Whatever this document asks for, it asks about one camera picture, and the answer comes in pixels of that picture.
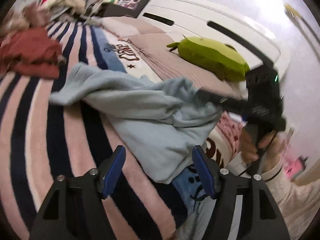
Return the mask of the right forearm white knit sleeve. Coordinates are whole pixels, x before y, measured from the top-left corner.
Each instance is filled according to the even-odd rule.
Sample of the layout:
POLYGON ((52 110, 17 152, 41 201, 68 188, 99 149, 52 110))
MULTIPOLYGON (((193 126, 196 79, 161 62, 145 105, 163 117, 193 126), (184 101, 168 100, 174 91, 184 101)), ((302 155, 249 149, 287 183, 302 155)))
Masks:
POLYGON ((291 182, 279 161, 262 174, 285 220, 291 239, 299 239, 319 210, 319 180, 298 186, 291 182))

